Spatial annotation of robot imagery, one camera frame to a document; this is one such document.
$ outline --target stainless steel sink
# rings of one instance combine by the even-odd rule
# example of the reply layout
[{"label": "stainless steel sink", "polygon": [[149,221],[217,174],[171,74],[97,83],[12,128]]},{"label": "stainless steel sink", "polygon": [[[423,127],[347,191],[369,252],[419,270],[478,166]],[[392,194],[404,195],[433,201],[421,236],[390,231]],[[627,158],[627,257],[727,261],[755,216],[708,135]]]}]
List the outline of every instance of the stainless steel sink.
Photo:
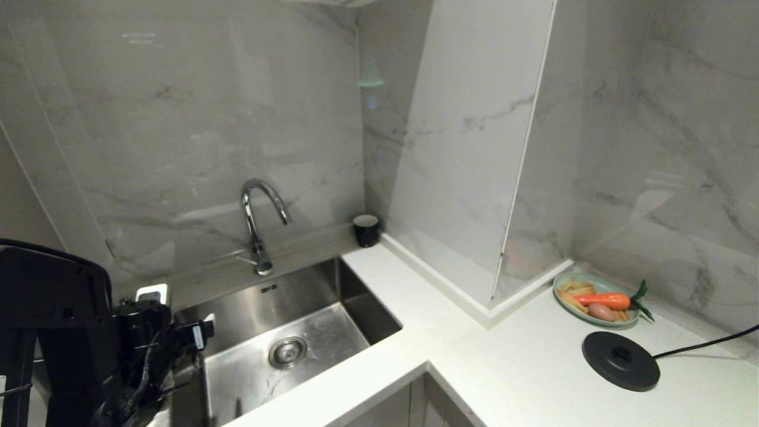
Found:
[{"label": "stainless steel sink", "polygon": [[197,375],[189,361],[175,383],[172,425],[216,427],[281,396],[401,330],[341,260],[274,277],[176,314],[216,317]]}]

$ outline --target marble backsplash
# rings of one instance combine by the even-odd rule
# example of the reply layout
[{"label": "marble backsplash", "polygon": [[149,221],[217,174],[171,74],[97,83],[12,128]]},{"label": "marble backsplash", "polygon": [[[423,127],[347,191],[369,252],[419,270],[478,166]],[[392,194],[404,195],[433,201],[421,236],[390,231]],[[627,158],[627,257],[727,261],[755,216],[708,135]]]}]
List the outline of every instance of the marble backsplash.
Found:
[{"label": "marble backsplash", "polygon": [[0,87],[18,94],[0,120],[64,244],[117,282],[245,248],[240,188],[251,177],[273,184],[294,220],[282,226],[254,193],[267,242],[364,210],[355,9],[2,0],[2,10]]},{"label": "marble backsplash", "polygon": [[[570,24],[593,3],[557,8],[507,243],[526,261],[505,263],[499,294],[529,279],[522,264],[570,257],[729,329],[756,324],[759,4],[660,0],[650,20]],[[591,47],[578,31],[604,30],[618,49],[558,70]]]},{"label": "marble backsplash", "polygon": [[489,308],[553,2],[359,10],[367,209]]}]

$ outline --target black machine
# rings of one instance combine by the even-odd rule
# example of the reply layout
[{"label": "black machine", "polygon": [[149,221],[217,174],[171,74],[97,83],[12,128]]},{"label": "black machine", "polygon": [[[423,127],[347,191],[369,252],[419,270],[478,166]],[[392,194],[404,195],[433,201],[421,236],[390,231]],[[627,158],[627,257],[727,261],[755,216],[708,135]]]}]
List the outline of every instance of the black machine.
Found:
[{"label": "black machine", "polygon": [[174,324],[155,299],[114,307],[98,264],[0,239],[0,427],[27,425],[37,341],[50,386],[47,427],[138,427],[184,385],[164,385],[175,362],[196,362],[212,336],[211,321]]}]

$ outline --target chrome faucet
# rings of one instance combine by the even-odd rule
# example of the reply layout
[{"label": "chrome faucet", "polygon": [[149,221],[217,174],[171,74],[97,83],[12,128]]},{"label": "chrome faucet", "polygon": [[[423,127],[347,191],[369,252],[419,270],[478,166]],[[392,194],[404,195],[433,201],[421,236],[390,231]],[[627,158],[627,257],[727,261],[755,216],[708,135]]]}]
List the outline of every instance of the chrome faucet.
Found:
[{"label": "chrome faucet", "polygon": [[256,266],[256,274],[260,276],[266,276],[272,272],[271,260],[266,254],[266,249],[263,247],[263,240],[258,236],[258,230],[256,230],[256,220],[253,218],[253,210],[250,208],[250,191],[254,188],[259,188],[266,193],[274,203],[274,207],[277,209],[279,217],[282,218],[282,223],[288,225],[292,222],[290,213],[285,206],[285,202],[279,197],[277,191],[269,184],[260,179],[248,179],[242,185],[242,210],[245,213],[245,220],[247,221],[247,229],[250,231],[250,253],[253,255],[253,259],[245,259],[238,257],[242,261],[249,262]]}]

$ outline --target french fries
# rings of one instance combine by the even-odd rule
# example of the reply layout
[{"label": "french fries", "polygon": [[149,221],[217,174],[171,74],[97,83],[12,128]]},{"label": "french fries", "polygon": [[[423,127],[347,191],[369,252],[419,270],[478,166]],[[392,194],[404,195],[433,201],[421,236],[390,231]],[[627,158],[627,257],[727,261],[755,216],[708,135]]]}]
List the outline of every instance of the french fries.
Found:
[{"label": "french fries", "polygon": [[[574,277],[566,283],[559,286],[556,291],[556,295],[563,299],[571,307],[588,314],[588,309],[584,305],[577,302],[573,297],[576,295],[593,295],[596,293],[596,288],[589,282],[578,282]],[[628,321],[630,320],[630,312],[625,310],[612,310],[614,313],[614,321]]]}]

